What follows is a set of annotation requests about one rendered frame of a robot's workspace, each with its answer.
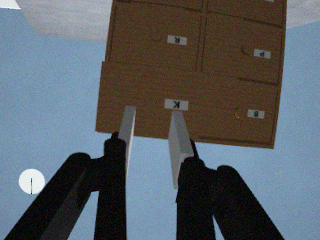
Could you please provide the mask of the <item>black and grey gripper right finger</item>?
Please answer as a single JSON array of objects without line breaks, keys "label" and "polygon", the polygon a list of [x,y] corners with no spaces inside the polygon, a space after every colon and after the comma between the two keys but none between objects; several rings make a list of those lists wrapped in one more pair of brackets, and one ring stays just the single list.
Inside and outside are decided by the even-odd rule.
[{"label": "black and grey gripper right finger", "polygon": [[214,170],[199,159],[182,111],[172,111],[168,144],[176,240],[216,240],[213,216],[224,240],[285,240],[235,168]]}]

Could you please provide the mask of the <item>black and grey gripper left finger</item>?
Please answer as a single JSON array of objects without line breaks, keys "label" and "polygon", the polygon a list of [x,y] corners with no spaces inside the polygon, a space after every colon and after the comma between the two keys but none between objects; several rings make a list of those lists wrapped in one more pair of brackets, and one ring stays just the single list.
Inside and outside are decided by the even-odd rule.
[{"label": "black and grey gripper left finger", "polygon": [[102,157],[71,154],[4,240],[67,240],[95,191],[94,240],[127,240],[126,182],[135,109],[126,105],[120,130],[105,140]]}]

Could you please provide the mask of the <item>brown wooden drawer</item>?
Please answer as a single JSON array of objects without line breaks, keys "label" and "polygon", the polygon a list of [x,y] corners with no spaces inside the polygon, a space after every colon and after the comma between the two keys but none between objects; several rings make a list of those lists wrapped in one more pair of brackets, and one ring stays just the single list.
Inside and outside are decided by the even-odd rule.
[{"label": "brown wooden drawer", "polygon": [[200,17],[117,6],[110,62],[195,71]]},{"label": "brown wooden drawer", "polygon": [[213,77],[276,84],[280,47],[280,31],[207,17],[201,72]]},{"label": "brown wooden drawer", "polygon": [[[166,8],[176,8],[176,9],[186,8],[184,10],[190,10],[195,12],[200,12],[201,6],[202,6],[202,0],[118,0],[118,1],[123,3],[136,3],[136,4],[142,4],[142,5],[166,7]],[[137,2],[140,2],[140,3],[137,3]]]},{"label": "brown wooden drawer", "polygon": [[282,10],[283,0],[207,0],[206,13],[280,27]]},{"label": "brown wooden drawer", "polygon": [[270,142],[276,93],[205,79],[199,136]]},{"label": "brown wooden drawer", "polygon": [[205,74],[102,61],[95,132],[119,132],[127,105],[136,106],[134,136],[168,139],[174,110],[198,142]]}]

